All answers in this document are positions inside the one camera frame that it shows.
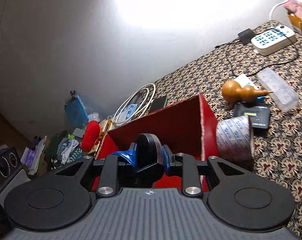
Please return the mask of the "black power adapter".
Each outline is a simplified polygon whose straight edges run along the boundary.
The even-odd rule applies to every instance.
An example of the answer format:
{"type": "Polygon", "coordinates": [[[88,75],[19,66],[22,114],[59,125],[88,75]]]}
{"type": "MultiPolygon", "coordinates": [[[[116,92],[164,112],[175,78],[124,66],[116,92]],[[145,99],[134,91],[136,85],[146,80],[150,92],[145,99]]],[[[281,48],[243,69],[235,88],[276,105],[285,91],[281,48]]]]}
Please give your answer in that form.
{"type": "Polygon", "coordinates": [[[251,39],[253,37],[255,37],[255,33],[254,33],[254,31],[252,31],[252,29],[248,28],[248,29],[245,29],[244,31],[238,33],[238,37],[240,39],[240,42],[243,45],[246,45],[251,42],[251,39]]]}

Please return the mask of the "red cardboard box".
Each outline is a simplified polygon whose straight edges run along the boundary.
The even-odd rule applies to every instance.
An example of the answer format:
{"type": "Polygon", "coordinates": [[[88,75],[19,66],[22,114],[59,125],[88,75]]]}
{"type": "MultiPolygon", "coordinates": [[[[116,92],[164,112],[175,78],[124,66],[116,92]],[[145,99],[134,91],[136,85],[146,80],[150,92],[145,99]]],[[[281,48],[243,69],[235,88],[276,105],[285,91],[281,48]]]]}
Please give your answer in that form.
{"type": "Polygon", "coordinates": [[[218,121],[202,94],[164,107],[107,133],[97,156],[93,188],[101,196],[112,196],[122,187],[176,187],[187,197],[199,197],[207,191],[206,160],[218,155],[218,121]],[[174,155],[172,175],[162,164],[152,164],[134,171],[130,164],[112,155],[126,151],[139,134],[151,133],[174,155]]]}

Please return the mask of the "brown gourd ornament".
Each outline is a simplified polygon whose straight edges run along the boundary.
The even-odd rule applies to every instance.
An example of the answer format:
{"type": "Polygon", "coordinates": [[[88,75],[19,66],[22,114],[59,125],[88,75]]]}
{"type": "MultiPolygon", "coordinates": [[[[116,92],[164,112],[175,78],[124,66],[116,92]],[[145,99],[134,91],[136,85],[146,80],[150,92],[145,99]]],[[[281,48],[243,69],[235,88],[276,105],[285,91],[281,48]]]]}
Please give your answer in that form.
{"type": "Polygon", "coordinates": [[[241,87],[234,80],[225,82],[222,86],[222,96],[228,103],[255,102],[261,96],[267,96],[272,93],[270,90],[257,90],[253,86],[246,85],[241,87]]]}

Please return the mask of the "black smartphone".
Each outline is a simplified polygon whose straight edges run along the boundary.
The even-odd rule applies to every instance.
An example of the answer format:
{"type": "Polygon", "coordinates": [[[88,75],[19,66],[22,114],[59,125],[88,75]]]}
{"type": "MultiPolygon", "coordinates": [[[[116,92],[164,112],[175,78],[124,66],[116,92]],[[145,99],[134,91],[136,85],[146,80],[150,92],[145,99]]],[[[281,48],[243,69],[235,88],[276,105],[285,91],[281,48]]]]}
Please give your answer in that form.
{"type": "Polygon", "coordinates": [[[162,96],[160,98],[155,99],[151,103],[149,113],[152,113],[152,112],[155,112],[159,109],[164,108],[167,105],[167,100],[168,100],[167,96],[162,96]]]}

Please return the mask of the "clear plastic case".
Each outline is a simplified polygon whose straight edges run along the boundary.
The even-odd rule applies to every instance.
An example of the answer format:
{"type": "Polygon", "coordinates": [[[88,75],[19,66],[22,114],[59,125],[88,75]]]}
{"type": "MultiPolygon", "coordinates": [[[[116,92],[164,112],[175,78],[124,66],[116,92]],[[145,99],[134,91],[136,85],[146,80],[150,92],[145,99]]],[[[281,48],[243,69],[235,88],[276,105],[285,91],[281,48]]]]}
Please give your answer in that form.
{"type": "Polygon", "coordinates": [[[298,94],[272,69],[265,68],[259,71],[257,79],[263,88],[272,91],[270,97],[282,112],[289,112],[298,105],[298,94]]]}

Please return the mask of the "white power strip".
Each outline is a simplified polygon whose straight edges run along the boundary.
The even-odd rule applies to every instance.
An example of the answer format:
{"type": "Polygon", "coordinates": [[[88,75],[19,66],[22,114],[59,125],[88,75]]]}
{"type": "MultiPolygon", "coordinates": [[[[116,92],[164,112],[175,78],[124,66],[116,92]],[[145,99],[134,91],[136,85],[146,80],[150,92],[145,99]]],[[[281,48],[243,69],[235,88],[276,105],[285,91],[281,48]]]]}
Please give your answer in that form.
{"type": "Polygon", "coordinates": [[[262,56],[268,56],[275,53],[296,41],[295,32],[285,25],[278,25],[275,28],[270,28],[251,39],[255,51],[262,56]]]}

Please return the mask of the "black speaker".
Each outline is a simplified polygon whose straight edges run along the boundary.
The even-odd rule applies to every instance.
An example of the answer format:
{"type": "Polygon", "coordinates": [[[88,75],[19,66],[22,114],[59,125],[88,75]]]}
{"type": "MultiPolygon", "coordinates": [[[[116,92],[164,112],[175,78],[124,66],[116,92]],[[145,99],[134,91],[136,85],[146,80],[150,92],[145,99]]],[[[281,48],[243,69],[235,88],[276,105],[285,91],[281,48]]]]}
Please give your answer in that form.
{"type": "Polygon", "coordinates": [[[0,149],[0,194],[22,169],[15,147],[0,149]]]}

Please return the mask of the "black card device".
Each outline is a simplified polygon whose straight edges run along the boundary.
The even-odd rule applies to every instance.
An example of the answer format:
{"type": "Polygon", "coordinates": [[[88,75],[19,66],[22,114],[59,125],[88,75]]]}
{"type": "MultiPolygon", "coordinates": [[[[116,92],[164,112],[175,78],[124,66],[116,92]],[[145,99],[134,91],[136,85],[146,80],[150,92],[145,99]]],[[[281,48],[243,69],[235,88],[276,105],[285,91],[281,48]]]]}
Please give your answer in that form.
{"type": "Polygon", "coordinates": [[[269,128],[270,105],[266,103],[237,103],[234,107],[233,117],[247,115],[250,117],[252,127],[255,129],[269,128]]]}

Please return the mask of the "patterned paper cup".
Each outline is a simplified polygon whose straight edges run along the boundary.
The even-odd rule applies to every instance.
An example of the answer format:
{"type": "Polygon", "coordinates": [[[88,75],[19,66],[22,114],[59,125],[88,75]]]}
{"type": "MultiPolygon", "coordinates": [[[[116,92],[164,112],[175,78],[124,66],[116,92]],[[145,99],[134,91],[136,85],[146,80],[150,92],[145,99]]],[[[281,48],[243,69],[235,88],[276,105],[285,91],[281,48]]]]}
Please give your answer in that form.
{"type": "Polygon", "coordinates": [[[216,143],[221,158],[230,162],[253,159],[253,128],[248,116],[242,115],[218,122],[216,143]]]}

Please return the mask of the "blue plastic bag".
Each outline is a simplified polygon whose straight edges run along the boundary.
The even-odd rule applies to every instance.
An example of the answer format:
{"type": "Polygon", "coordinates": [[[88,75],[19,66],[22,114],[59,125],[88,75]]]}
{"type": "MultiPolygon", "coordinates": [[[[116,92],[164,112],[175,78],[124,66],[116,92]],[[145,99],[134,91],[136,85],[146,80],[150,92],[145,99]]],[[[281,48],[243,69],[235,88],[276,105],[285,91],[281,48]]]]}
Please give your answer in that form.
{"type": "Polygon", "coordinates": [[[84,128],[87,125],[89,117],[75,90],[70,92],[70,98],[66,100],[64,110],[67,119],[74,128],[84,128]]]}

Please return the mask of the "patterned tablecloth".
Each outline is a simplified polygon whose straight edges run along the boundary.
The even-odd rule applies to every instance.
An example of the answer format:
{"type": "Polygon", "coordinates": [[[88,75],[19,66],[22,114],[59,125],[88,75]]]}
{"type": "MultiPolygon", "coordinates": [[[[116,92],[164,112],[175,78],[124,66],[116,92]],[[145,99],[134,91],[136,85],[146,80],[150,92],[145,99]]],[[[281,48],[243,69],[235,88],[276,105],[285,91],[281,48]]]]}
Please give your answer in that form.
{"type": "Polygon", "coordinates": [[[252,44],[239,39],[217,45],[212,51],[155,81],[157,98],[168,103],[202,93],[218,120],[230,118],[233,106],[222,98],[221,87],[227,80],[246,74],[258,85],[257,72],[269,67],[298,94],[298,105],[282,112],[272,98],[269,129],[254,138],[254,171],[259,176],[289,189],[296,206],[289,229],[302,238],[302,36],[271,55],[255,53],[252,44]]]}

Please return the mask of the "pile of patterned cloths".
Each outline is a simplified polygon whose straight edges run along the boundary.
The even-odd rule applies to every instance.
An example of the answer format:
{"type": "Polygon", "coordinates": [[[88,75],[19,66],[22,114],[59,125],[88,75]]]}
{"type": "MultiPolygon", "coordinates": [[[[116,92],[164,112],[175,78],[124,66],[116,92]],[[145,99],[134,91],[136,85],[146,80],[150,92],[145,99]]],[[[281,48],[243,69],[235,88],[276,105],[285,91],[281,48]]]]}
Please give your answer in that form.
{"type": "Polygon", "coordinates": [[[49,171],[72,163],[83,156],[80,142],[67,131],[53,135],[44,150],[44,159],[49,171]]]}

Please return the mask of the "black round disc object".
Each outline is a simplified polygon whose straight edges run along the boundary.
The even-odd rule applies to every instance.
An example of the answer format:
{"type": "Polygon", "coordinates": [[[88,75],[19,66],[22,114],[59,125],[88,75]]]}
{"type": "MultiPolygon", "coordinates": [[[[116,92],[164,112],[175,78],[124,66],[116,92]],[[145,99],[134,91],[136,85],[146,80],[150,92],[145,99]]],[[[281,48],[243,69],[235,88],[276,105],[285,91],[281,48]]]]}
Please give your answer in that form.
{"type": "Polygon", "coordinates": [[[162,144],[156,135],[151,133],[139,134],[135,144],[138,170],[155,163],[162,164],[162,144]]]}

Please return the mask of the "red plush cushion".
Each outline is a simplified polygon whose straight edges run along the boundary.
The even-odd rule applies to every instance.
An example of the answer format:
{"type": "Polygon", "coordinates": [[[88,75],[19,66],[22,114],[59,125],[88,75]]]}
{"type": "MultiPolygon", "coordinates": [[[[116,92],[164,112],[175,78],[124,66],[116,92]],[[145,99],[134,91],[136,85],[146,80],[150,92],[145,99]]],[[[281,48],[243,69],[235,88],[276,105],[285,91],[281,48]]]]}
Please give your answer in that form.
{"type": "Polygon", "coordinates": [[[100,130],[101,128],[97,121],[92,120],[88,123],[81,143],[81,149],[83,152],[90,152],[99,137],[100,130]]]}

